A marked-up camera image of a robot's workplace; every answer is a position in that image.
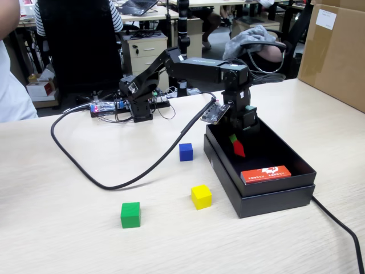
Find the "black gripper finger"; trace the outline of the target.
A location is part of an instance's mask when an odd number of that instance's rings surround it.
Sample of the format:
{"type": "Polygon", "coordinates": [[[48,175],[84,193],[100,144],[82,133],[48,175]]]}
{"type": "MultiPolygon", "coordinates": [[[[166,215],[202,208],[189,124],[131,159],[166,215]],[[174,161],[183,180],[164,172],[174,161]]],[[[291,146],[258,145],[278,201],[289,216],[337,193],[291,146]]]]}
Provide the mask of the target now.
{"type": "Polygon", "coordinates": [[[235,141],[237,141],[237,136],[236,136],[236,128],[230,124],[230,123],[227,123],[226,124],[226,133],[228,135],[228,138],[229,140],[231,141],[231,143],[234,143],[235,141]]]}
{"type": "Polygon", "coordinates": [[[240,131],[238,140],[241,142],[244,154],[248,154],[254,148],[259,138],[259,125],[251,126],[240,131]]]}

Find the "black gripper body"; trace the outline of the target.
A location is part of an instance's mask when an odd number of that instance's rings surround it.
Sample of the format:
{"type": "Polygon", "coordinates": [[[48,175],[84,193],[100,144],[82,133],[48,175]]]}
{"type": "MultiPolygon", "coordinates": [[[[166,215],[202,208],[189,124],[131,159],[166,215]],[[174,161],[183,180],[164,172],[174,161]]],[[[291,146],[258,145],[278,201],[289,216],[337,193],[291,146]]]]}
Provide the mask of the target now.
{"type": "Polygon", "coordinates": [[[227,122],[236,130],[247,131],[258,127],[257,108],[250,104],[249,88],[238,91],[222,92],[224,103],[229,106],[225,117],[227,122]]]}

